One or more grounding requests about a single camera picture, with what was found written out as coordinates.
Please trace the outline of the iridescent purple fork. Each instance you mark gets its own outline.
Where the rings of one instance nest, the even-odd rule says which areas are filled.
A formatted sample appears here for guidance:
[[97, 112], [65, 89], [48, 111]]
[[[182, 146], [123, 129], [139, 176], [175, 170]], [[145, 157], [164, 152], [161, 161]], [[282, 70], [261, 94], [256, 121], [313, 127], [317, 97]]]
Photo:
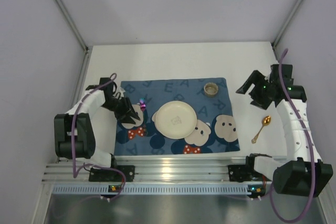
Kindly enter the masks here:
[[144, 136], [147, 136], [148, 135], [148, 131], [147, 131], [147, 128], [146, 128], [146, 115], [145, 115], [146, 104], [145, 104], [145, 100], [143, 98], [140, 98], [139, 99], [139, 103], [140, 103], [140, 109], [141, 109], [142, 114], [143, 114], [143, 123], [142, 123], [143, 132], [144, 132]]

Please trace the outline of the gold spoon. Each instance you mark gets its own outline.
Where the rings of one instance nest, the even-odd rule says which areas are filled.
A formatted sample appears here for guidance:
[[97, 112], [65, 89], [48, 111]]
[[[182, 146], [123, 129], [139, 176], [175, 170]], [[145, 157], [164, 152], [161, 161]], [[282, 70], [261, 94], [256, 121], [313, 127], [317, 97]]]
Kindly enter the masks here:
[[268, 115], [266, 117], [264, 117], [261, 121], [261, 127], [259, 129], [259, 131], [257, 132], [257, 134], [252, 138], [251, 140], [251, 143], [252, 144], [255, 144], [257, 142], [257, 139], [262, 131], [262, 129], [265, 127], [265, 126], [268, 126], [269, 124], [271, 123], [271, 116]]

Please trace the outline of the cream round plate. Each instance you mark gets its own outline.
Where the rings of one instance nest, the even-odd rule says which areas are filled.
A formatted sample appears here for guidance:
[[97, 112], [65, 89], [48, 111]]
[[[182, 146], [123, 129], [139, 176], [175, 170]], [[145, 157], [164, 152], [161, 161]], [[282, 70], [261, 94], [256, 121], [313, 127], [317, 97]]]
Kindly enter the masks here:
[[189, 136], [197, 124], [196, 112], [182, 101], [165, 103], [153, 114], [152, 120], [159, 133], [174, 140]]

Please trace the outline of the small beige cup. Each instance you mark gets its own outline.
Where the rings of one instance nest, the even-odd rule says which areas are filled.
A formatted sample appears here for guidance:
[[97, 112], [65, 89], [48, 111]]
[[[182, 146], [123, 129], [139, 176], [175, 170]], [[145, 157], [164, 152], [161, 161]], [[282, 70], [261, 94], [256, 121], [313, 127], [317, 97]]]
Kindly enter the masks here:
[[207, 97], [215, 97], [218, 94], [218, 85], [209, 82], [206, 85], [204, 85], [204, 93]]

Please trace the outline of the blue cartoon placemat cloth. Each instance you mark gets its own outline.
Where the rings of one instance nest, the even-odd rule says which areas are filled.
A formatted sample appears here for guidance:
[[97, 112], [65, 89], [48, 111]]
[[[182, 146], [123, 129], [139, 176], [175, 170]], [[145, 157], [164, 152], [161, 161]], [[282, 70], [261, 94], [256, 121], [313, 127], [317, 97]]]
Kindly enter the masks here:
[[225, 78], [123, 81], [139, 118], [118, 123], [116, 156], [240, 150]]

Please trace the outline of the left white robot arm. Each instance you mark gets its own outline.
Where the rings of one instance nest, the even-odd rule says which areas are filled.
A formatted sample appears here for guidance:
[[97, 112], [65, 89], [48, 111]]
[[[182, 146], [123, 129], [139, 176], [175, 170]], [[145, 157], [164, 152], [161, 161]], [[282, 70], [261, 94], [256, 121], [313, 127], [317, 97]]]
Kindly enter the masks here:
[[96, 85], [86, 88], [84, 95], [67, 112], [54, 117], [55, 152], [57, 157], [72, 160], [73, 173], [81, 170], [77, 159], [85, 160], [85, 166], [98, 169], [115, 169], [114, 155], [96, 147], [91, 119], [99, 108], [112, 112], [119, 123], [135, 125], [139, 120], [131, 101], [117, 94], [116, 73], [102, 77]]

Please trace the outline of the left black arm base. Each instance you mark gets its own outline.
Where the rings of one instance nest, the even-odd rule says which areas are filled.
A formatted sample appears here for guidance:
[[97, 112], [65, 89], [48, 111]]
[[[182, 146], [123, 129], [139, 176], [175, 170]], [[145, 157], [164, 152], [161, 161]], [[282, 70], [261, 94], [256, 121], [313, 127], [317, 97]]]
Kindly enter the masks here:
[[117, 169], [125, 175], [123, 176], [112, 170], [100, 169], [100, 168], [91, 168], [89, 181], [90, 182], [133, 182], [135, 176], [135, 166], [134, 165], [119, 165], [114, 155], [112, 155], [111, 166], [114, 169]]

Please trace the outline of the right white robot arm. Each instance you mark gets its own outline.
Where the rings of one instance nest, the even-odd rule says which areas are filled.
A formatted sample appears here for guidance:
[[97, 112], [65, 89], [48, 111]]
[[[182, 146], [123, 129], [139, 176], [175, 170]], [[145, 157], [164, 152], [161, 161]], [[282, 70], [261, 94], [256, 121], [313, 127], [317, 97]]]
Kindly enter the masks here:
[[314, 189], [318, 197], [331, 177], [333, 169], [322, 161], [311, 136], [307, 117], [307, 96], [303, 86], [294, 84], [292, 65], [271, 65], [268, 77], [255, 70], [236, 91], [248, 93], [251, 104], [267, 109], [272, 103], [281, 118], [287, 157], [281, 163], [266, 154], [250, 154], [246, 165], [273, 183], [278, 194], [306, 196]]

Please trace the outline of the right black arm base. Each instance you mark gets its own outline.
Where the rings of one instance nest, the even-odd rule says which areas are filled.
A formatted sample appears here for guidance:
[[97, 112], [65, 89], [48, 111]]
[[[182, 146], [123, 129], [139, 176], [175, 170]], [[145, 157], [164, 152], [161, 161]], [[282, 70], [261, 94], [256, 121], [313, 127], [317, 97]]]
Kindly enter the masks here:
[[230, 182], [261, 182], [264, 176], [254, 170], [255, 158], [258, 156], [270, 157], [266, 154], [252, 153], [245, 157], [244, 164], [228, 165], [228, 175]]

